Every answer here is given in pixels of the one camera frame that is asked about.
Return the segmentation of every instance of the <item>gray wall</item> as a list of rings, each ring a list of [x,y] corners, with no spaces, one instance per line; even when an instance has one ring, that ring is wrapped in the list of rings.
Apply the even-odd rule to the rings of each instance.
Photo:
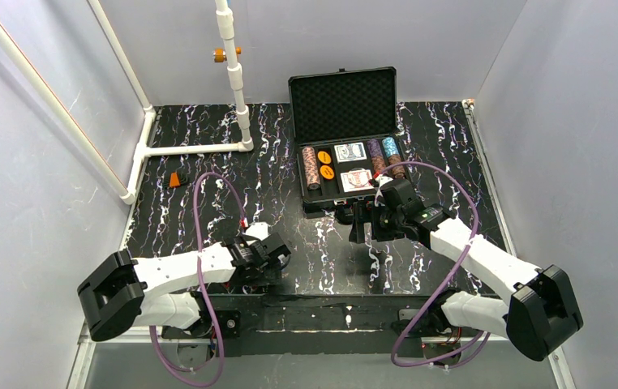
[[[245,96],[287,102],[287,79],[395,66],[400,100],[474,97],[526,0],[230,0]],[[104,1],[155,105],[233,102],[213,0]]]
[[[143,114],[87,7],[0,2],[0,19],[125,179]],[[127,221],[103,185],[0,50],[0,387],[65,387],[75,288]]]
[[[523,259],[571,276],[578,387],[618,387],[618,1],[529,0],[477,99]]]

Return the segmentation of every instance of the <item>wire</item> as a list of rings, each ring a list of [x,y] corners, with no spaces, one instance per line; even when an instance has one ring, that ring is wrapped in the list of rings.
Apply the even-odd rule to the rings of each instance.
[[[218,318],[216,317],[216,312],[213,309],[211,298],[209,298],[208,292],[206,291],[206,284],[204,283],[204,273],[202,272],[202,260],[201,260],[201,252],[204,249],[204,239],[202,238],[201,226],[200,226],[200,212],[199,212],[199,207],[198,207],[199,193],[200,193],[201,184],[202,182],[204,182],[204,179],[206,179],[207,177],[211,177],[211,176],[222,180],[228,186],[228,188],[230,189],[230,192],[232,192],[233,196],[235,197],[235,201],[238,203],[238,208],[240,210],[240,220],[245,220],[246,214],[244,211],[244,207],[242,206],[242,201],[240,200],[240,196],[238,195],[238,192],[235,191],[235,189],[233,188],[233,184],[230,183],[230,181],[228,181],[227,178],[221,176],[218,173],[214,173],[214,172],[204,173],[201,176],[199,176],[199,178],[197,178],[197,182],[195,183],[195,190],[194,190],[195,194],[194,194],[194,202],[193,202],[194,215],[195,215],[195,231],[196,231],[196,236],[197,236],[197,252],[199,253],[197,256],[197,278],[199,279],[202,298],[204,299],[204,304],[206,305],[208,314],[211,316],[211,323],[213,325],[213,336],[217,338],[216,350],[218,351],[219,362],[218,362],[218,369],[216,371],[216,375],[211,379],[211,381],[208,381],[206,383],[198,383],[195,381],[190,381],[189,379],[184,378],[182,375],[178,374],[179,371],[194,371],[194,370],[201,369],[202,367],[208,364],[208,361],[192,369],[180,368],[174,365],[173,362],[169,361],[168,358],[165,357],[163,350],[161,349],[161,346],[159,346],[158,344],[157,328],[155,326],[149,327],[149,335],[152,338],[152,345],[154,346],[154,350],[157,353],[157,357],[159,358],[159,360],[161,360],[161,363],[163,363],[163,366],[165,367],[165,369],[168,370],[169,373],[171,373],[171,375],[173,375],[178,381],[180,381],[181,383],[185,383],[186,385],[189,385],[191,387],[212,386],[221,377],[221,374],[223,373],[223,366],[225,365],[225,352],[223,348],[223,336],[221,335],[221,326],[218,323]]]
[[[438,288],[436,288],[436,290],[433,292],[433,294],[423,304],[421,309],[418,310],[417,314],[410,320],[410,323],[407,325],[407,327],[405,327],[405,330],[402,331],[400,336],[397,337],[397,340],[395,341],[395,344],[393,345],[393,350],[390,352],[390,361],[394,365],[400,366],[400,367],[414,367],[414,366],[428,365],[428,364],[431,364],[433,362],[441,361],[441,360],[443,360],[443,359],[445,359],[447,357],[453,357],[453,356],[455,356],[455,355],[457,355],[459,353],[462,353],[464,350],[468,349],[474,343],[476,343],[476,341],[479,340],[479,338],[483,334],[482,332],[479,332],[478,334],[476,334],[476,336],[474,338],[472,338],[472,340],[468,344],[465,344],[464,346],[461,346],[457,350],[454,350],[454,351],[452,351],[450,353],[439,355],[438,357],[433,357],[431,359],[425,359],[423,361],[412,361],[412,362],[405,362],[405,361],[400,361],[399,359],[397,359],[397,350],[400,349],[400,346],[402,345],[402,342],[405,340],[405,338],[410,333],[412,328],[416,325],[416,323],[418,323],[418,321],[424,316],[424,314],[426,313],[428,308],[431,306],[433,301],[443,292],[443,289],[445,289],[445,287],[447,286],[448,282],[450,282],[450,280],[454,277],[455,273],[457,272],[457,269],[459,269],[461,264],[462,264],[462,262],[464,262],[464,259],[466,258],[466,255],[469,254],[469,250],[471,249],[471,239],[474,238],[476,236],[476,233],[479,231],[479,210],[476,209],[476,205],[474,204],[474,200],[472,200],[471,196],[469,196],[469,194],[466,193],[466,190],[464,189],[464,186],[462,186],[459,182],[457,182],[457,180],[453,176],[449,175],[443,169],[441,169],[441,168],[439,168],[437,166],[434,166],[434,165],[430,165],[430,164],[427,164],[427,163],[424,163],[424,162],[418,162],[416,160],[408,160],[408,161],[400,162],[400,163],[397,163],[397,164],[394,164],[394,165],[390,165],[390,166],[386,167],[385,169],[382,169],[379,173],[375,174],[374,178],[376,178],[379,175],[389,171],[392,168],[395,168],[397,166],[406,166],[406,165],[409,165],[409,166],[422,166],[424,168],[432,169],[432,170],[434,170],[434,171],[444,175],[448,180],[450,180],[459,189],[460,193],[462,193],[462,195],[466,199],[467,203],[469,203],[469,206],[471,208],[471,214],[474,217],[474,221],[471,224],[471,234],[469,236],[469,240],[470,241],[467,242],[467,244],[464,246],[464,250],[461,252],[461,254],[459,256],[459,259],[457,259],[457,261],[453,265],[453,268],[450,269],[450,272],[444,278],[443,282],[441,282],[440,285],[438,285]],[[468,363],[469,361],[471,361],[472,358],[476,357],[476,355],[479,354],[479,352],[481,351],[481,348],[483,348],[483,346],[486,344],[489,336],[490,336],[490,333],[486,334],[486,338],[479,345],[479,347],[474,351],[474,353],[471,354],[470,357],[468,357],[464,361],[459,362],[456,365],[453,365],[453,366],[450,366],[450,367],[460,367],[460,366]]]

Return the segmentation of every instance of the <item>poker chip case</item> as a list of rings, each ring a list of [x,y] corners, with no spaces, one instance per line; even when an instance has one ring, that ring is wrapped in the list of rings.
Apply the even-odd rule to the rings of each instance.
[[[394,137],[397,130],[396,78],[395,68],[383,67],[364,71],[340,69],[337,73],[301,75],[288,80],[294,122],[292,136],[307,217],[323,216],[324,211],[349,205],[357,199],[374,199],[376,190],[373,188],[346,191],[341,174],[367,169],[373,175],[374,165],[367,146],[370,139],[378,139],[381,153],[386,155],[382,141]],[[395,140],[404,160],[401,144],[397,138]],[[348,143],[362,143],[367,158],[338,162],[335,146]],[[307,184],[303,157],[306,147],[312,147],[314,154],[327,152],[331,156],[329,166],[335,177],[328,180],[319,174],[318,189],[310,190]],[[405,178],[410,179],[409,171],[405,171]]]

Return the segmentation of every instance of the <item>orange valve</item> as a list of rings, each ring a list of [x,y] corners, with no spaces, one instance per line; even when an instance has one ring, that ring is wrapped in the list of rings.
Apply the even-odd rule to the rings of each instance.
[[[330,154],[328,154],[327,152],[319,152],[319,154],[316,155],[319,158],[319,161],[321,161],[322,164],[330,164]]]
[[[335,177],[335,172],[333,172],[330,166],[327,166],[327,165],[321,166],[320,172],[321,172],[321,175],[324,176],[324,178],[327,180],[332,180]]]
[[[235,51],[238,55],[242,54],[242,47],[236,47]],[[213,50],[213,61],[216,63],[227,61],[228,57],[225,55],[225,50],[221,47],[216,47]]]

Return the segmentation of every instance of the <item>purple cable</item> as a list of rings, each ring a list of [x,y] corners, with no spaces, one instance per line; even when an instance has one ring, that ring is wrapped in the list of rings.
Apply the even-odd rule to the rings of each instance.
[[[197,204],[199,203],[198,200],[199,200],[199,192],[200,192],[201,184],[202,182],[204,182],[204,179],[209,176],[214,176],[216,178],[221,179],[228,186],[228,188],[230,189],[230,192],[232,192],[233,196],[235,197],[235,201],[238,203],[238,207],[240,210],[240,219],[244,220],[247,217],[244,211],[244,207],[242,206],[242,201],[240,200],[240,196],[238,195],[238,192],[235,191],[235,189],[233,188],[233,184],[230,183],[230,181],[228,181],[227,178],[221,176],[218,173],[214,173],[214,172],[207,172],[207,173],[202,174],[197,179],[197,182],[195,183],[195,194],[194,194],[194,202],[193,202],[194,214],[195,214],[195,231],[197,235],[197,251],[199,253],[201,253],[202,250],[204,249],[204,239],[202,239],[201,227],[200,227],[200,212],[199,212],[199,208]],[[216,338],[218,341],[217,349],[218,349],[218,358],[220,361],[218,363],[218,370],[216,371],[216,375],[212,378],[212,380],[207,383],[197,383],[194,381],[190,381],[189,379],[184,378],[182,375],[178,374],[179,371],[185,372],[185,371],[201,369],[202,367],[206,366],[208,362],[211,360],[206,361],[202,365],[199,365],[193,369],[176,366],[173,362],[169,361],[168,358],[165,357],[163,350],[161,349],[161,346],[159,346],[157,328],[155,326],[149,327],[149,335],[152,338],[152,344],[154,346],[154,350],[157,353],[157,357],[159,358],[159,360],[161,360],[161,363],[163,363],[163,366],[165,367],[166,370],[169,371],[169,373],[171,373],[181,383],[185,383],[191,387],[210,387],[214,383],[216,383],[216,381],[218,381],[218,379],[221,377],[221,374],[223,373],[223,365],[225,364],[225,351],[223,349],[223,336],[221,335],[221,326],[218,324],[218,319],[216,318],[216,312],[214,312],[213,310],[213,304],[211,303],[211,299],[208,297],[208,293],[206,291],[206,284],[204,283],[204,274],[202,273],[202,261],[201,261],[200,256],[197,256],[197,278],[199,279],[202,298],[204,299],[204,304],[206,305],[208,314],[211,316],[213,330],[216,332]]]
[[[397,164],[394,164],[394,165],[390,165],[390,166],[386,167],[384,170],[382,170],[380,172],[380,174],[383,174],[383,173],[387,172],[388,170],[390,170],[390,169],[392,169],[392,168],[394,168],[396,166],[405,166],[405,165],[423,166],[425,168],[433,169],[434,171],[436,171],[436,172],[438,172],[440,174],[443,174],[448,180],[450,180],[459,189],[460,193],[462,193],[462,195],[464,196],[466,201],[469,203],[469,205],[471,207],[471,213],[474,216],[474,222],[471,225],[471,234],[469,236],[469,239],[471,240],[471,238],[475,237],[476,233],[479,230],[479,211],[476,209],[476,205],[474,205],[474,200],[472,200],[471,196],[469,196],[469,194],[466,193],[466,190],[464,189],[464,186],[462,186],[459,182],[457,182],[457,180],[455,180],[453,176],[447,174],[443,169],[438,168],[438,167],[436,167],[434,165],[430,165],[430,164],[427,164],[427,163],[424,163],[424,162],[418,162],[418,161],[415,161],[415,160],[408,160],[408,161],[400,162],[400,163],[397,163]],[[479,338],[481,337],[482,332],[479,332],[468,344],[465,344],[464,346],[462,346],[462,347],[458,348],[457,350],[454,350],[454,351],[452,351],[450,353],[443,354],[443,355],[440,355],[438,357],[434,357],[434,358],[431,358],[431,359],[426,359],[426,360],[423,360],[423,361],[416,361],[416,362],[404,362],[404,361],[399,361],[397,359],[397,350],[400,349],[400,346],[402,345],[402,342],[405,340],[407,335],[410,333],[410,331],[412,330],[414,325],[416,325],[416,323],[418,323],[418,321],[426,313],[426,311],[431,306],[433,301],[443,292],[443,289],[445,289],[445,287],[447,286],[448,282],[450,282],[450,280],[453,278],[453,276],[457,272],[457,269],[460,268],[461,263],[464,262],[464,259],[466,258],[466,255],[469,254],[469,250],[470,249],[471,249],[471,244],[467,243],[466,246],[464,246],[464,250],[461,252],[459,259],[455,262],[453,268],[450,269],[450,272],[445,277],[443,282],[441,282],[440,285],[438,285],[438,288],[433,292],[433,294],[428,298],[428,300],[426,300],[426,302],[423,304],[421,309],[418,310],[417,314],[410,320],[410,323],[407,325],[407,327],[405,327],[405,330],[402,331],[400,336],[397,337],[397,340],[395,341],[395,344],[393,345],[393,350],[390,352],[390,361],[394,365],[400,366],[400,367],[414,367],[414,366],[428,365],[428,364],[430,364],[432,362],[438,362],[438,361],[441,361],[441,360],[443,360],[443,359],[445,359],[447,357],[453,357],[453,356],[455,356],[455,355],[457,355],[459,353],[462,353],[464,350],[468,349],[474,343],[476,343],[476,341],[479,340]],[[460,362],[460,363],[458,363],[458,364],[456,364],[454,366],[451,366],[451,367],[459,367],[459,366],[464,365],[467,362],[471,361],[472,358],[476,357],[476,355],[481,351],[481,348],[488,341],[489,335],[490,334],[486,334],[486,338],[479,345],[479,347],[474,351],[474,353],[471,354],[471,356],[469,358],[467,358],[463,362]]]

